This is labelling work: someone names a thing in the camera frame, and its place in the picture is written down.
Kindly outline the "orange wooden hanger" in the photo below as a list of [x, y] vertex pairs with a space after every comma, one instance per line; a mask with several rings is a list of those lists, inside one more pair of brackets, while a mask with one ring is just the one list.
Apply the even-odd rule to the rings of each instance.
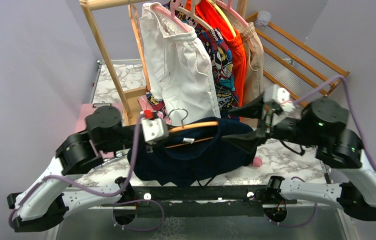
[[[183, 124], [183, 120], [188, 116], [188, 111], [185, 110], [185, 109], [183, 109], [183, 108], [177, 108], [176, 111], [177, 110], [184, 111], [186, 113], [186, 115], [181, 120], [181, 125], [180, 126], [173, 126], [173, 125], [169, 125], [169, 124], [167, 125], [168, 132], [170, 134], [174, 135], [175, 133], [178, 133], [178, 132], [181, 132], [181, 131], [185, 131], [185, 130], [218, 126], [218, 122], [217, 121], [204, 121], [204, 122], [198, 122], [198, 123]], [[179, 143], [179, 144], [166, 145], [165, 148], [167, 148], [167, 149], [176, 148], [176, 147], [181, 147], [181, 146], [185, 146], [185, 145], [191, 145], [191, 144], [194, 144], [194, 143], [204, 142], [204, 141], [211, 140], [211, 139], [213, 139], [212, 136], [211, 137], [202, 138], [202, 139], [197, 139], [197, 140], [191, 140], [191, 138], [188, 138], [188, 140], [182, 140], [182, 142]]]

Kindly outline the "navy blue shorts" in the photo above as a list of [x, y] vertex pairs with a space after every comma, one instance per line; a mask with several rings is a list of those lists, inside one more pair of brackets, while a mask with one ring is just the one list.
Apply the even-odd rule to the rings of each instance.
[[232, 119], [206, 117], [204, 122], [217, 122], [215, 126], [196, 127], [176, 133], [156, 144], [152, 152], [140, 138], [137, 149], [136, 177], [142, 181], [157, 181], [178, 187], [189, 187], [196, 181], [214, 178], [253, 162], [255, 153], [247, 153], [222, 140], [222, 136], [246, 134], [253, 129]]

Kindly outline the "wooden clothes rack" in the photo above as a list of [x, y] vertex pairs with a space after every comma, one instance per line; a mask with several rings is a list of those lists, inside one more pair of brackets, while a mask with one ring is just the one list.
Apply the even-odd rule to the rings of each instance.
[[[186, 2], [185, 5], [182, 5], [182, 4], [181, 5], [182, 5], [183, 8], [190, 11], [191, 8], [194, 7], [195, 5], [197, 5], [199, 2], [200, 2], [200, 0], [189, 0], [189, 1]], [[87, 22], [88, 22], [88, 24], [91, 28], [92, 34], [93, 34], [93, 36], [94, 36], [94, 38], [97, 42], [98, 48], [99, 48], [100, 53], [101, 53], [101, 55], [104, 59], [104, 62], [105, 62], [106, 66], [109, 70], [111, 79], [114, 82], [115, 88], [116, 88], [116, 90], [117, 90], [117, 92], [118, 92], [118, 94], [121, 98], [121, 101], [123, 103], [125, 110], [127, 111], [128, 116], [131, 117], [134, 114], [134, 110], [128, 102], [128, 98], [130, 97], [130, 95], [129, 95], [128, 92], [126, 92], [122, 89], [122, 86], [121, 86], [120, 81], [118, 79], [117, 73], [114, 70], [113, 62], [111, 61], [109, 52], [106, 48], [105, 42], [102, 38], [102, 34], [99, 31], [96, 19], [95, 19], [94, 14], [93, 14], [93, 12], [96, 11], [96, 10], [102, 10], [102, 9], [107, 9], [107, 8], [113, 8], [113, 7], [119, 7], [119, 6], [127, 6], [127, 8], [128, 8], [128, 5], [130, 5], [130, 4], [136, 5], [135, 2], [129, 1], [129, 0], [82, 0], [82, 1], [80, 1], [80, 6], [81, 6], [81, 8], [82, 8], [82, 10], [85, 14]], [[139, 18], [141, 17], [141, 14], [142, 14], [142, 8], [141, 8], [141, 13], [138, 13]], [[147, 93], [147, 90], [145, 88], [144, 90], [142, 90], [140, 92], [139, 97], [146, 95], [146, 93]], [[229, 115], [228, 111], [221, 112], [220, 113], [221, 117], [218, 117], [218, 118], [229, 119], [229, 120], [234, 119], [234, 116]], [[168, 113], [167, 113], [167, 116], [164, 117], [163, 119], [166, 122], [171, 124], [171, 121], [168, 117]]]

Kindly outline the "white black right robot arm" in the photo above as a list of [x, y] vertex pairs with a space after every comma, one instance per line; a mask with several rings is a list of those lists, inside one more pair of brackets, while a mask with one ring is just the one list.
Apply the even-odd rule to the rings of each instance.
[[240, 117], [259, 120], [255, 131], [225, 135], [223, 140], [247, 153], [268, 139], [282, 144], [314, 147], [315, 156], [325, 165], [342, 172], [347, 183], [317, 184], [272, 176], [263, 199], [272, 204], [306, 200], [342, 210], [348, 216], [376, 222], [376, 170], [365, 154], [364, 141], [346, 127], [349, 111], [335, 101], [321, 97], [309, 103], [299, 119], [288, 117], [294, 109], [286, 92], [270, 97], [264, 93], [236, 109]]

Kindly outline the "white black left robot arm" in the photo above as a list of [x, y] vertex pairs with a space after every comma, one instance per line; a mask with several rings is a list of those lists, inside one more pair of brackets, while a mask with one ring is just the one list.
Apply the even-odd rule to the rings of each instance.
[[[122, 126], [117, 108], [96, 109], [86, 117], [86, 129], [70, 135], [58, 147], [48, 167], [26, 191], [8, 195], [9, 226], [17, 233], [43, 232], [81, 210], [103, 204], [131, 204], [134, 189], [130, 179], [141, 127], [151, 116], [151, 112], [143, 113], [134, 126]], [[100, 151], [116, 152], [128, 146], [132, 153], [127, 177], [98, 189], [77, 182], [104, 163]]]

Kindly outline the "pink navy patterned shorts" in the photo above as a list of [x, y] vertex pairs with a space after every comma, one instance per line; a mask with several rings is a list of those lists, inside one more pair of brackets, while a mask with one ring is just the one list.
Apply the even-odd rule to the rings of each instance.
[[167, 111], [165, 108], [165, 104], [163, 101], [155, 101], [154, 98], [151, 98], [152, 101], [150, 101], [149, 98], [147, 98], [146, 95], [142, 95], [138, 98], [138, 104], [141, 107], [141, 109], [149, 110], [152, 112], [157, 112], [157, 115], [160, 118], [164, 118], [167, 116]]

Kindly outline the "beige shorts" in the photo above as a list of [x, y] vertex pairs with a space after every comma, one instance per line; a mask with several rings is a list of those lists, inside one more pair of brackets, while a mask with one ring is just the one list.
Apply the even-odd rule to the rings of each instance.
[[235, 28], [240, 33], [246, 55], [246, 74], [241, 101], [241, 105], [244, 106], [264, 91], [264, 50], [253, 23], [248, 23], [247, 26], [237, 24]]

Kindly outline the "white shorts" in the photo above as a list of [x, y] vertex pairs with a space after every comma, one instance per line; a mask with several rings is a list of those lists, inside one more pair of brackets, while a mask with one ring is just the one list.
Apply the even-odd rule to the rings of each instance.
[[150, 92], [165, 104], [171, 124], [180, 126], [207, 117], [221, 117], [210, 57], [195, 33], [183, 32], [166, 16], [142, 5], [139, 18]]

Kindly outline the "orange red shorts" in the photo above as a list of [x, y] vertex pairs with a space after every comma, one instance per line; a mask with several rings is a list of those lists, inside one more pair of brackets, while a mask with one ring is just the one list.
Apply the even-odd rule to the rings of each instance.
[[234, 29], [236, 37], [232, 36], [226, 23], [207, 0], [201, 0], [194, 7], [196, 15], [213, 27], [206, 30], [192, 18], [186, 17], [211, 59], [219, 109], [235, 109], [241, 106], [246, 74], [246, 55], [240, 34]]

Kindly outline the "pink hanger right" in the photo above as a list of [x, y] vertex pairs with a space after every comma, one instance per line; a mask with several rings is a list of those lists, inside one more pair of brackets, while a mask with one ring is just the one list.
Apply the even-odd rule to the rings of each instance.
[[249, 26], [249, 23], [232, 7], [232, 0], [228, 0], [227, 3], [222, 0], [216, 0], [215, 3], [226, 13], [229, 13], [231, 23], [235, 23], [236, 27], [246, 28]]

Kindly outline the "beige wooden hanger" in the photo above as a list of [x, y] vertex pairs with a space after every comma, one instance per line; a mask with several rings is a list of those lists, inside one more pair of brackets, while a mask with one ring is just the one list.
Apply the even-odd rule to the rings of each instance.
[[191, 10], [187, 10], [185, 8], [182, 7], [182, 5], [180, 4], [179, 1], [173, 1], [172, 3], [175, 4], [175, 7], [174, 9], [179, 11], [179, 12], [182, 12], [183, 14], [191, 17], [193, 20], [195, 20], [199, 25], [201, 25], [202, 27], [204, 27], [206, 30], [212, 30], [213, 27], [210, 26], [207, 22], [205, 22], [202, 18], [200, 18], [199, 16], [196, 15], [195, 13], [195, 7], [192, 7]]

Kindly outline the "pink hanger left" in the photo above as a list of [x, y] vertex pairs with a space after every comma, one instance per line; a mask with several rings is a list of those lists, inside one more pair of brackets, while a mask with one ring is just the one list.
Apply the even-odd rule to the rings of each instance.
[[171, 20], [175, 25], [177, 25], [183, 32], [189, 33], [191, 30], [188, 25], [185, 25], [183, 22], [181, 22], [174, 14], [174, 12], [168, 11], [166, 8], [164, 8], [160, 3], [158, 5], [152, 4], [151, 9], [161, 13], [162, 15], [166, 16], [169, 20]]

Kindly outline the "wooden slatted shelf rack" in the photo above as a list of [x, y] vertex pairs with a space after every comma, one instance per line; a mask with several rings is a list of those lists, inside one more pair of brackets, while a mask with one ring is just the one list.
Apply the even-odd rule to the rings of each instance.
[[265, 82], [287, 89], [295, 100], [334, 75], [350, 74], [272, 22], [255, 31], [264, 49]]

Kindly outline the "clear paperclip jar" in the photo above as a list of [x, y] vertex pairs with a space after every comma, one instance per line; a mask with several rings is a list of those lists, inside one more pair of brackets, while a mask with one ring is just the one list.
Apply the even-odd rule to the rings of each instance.
[[271, 20], [271, 13], [263, 10], [259, 11], [255, 20], [255, 26], [257, 28], [268, 26]]

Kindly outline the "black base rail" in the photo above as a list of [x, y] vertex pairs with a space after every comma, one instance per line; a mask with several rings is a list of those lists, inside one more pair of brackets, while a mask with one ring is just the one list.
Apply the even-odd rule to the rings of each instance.
[[116, 217], [227, 217], [264, 216], [264, 208], [296, 204], [296, 200], [281, 201], [266, 195], [265, 185], [222, 186], [133, 186], [121, 203], [140, 200], [139, 203], [113, 206]]

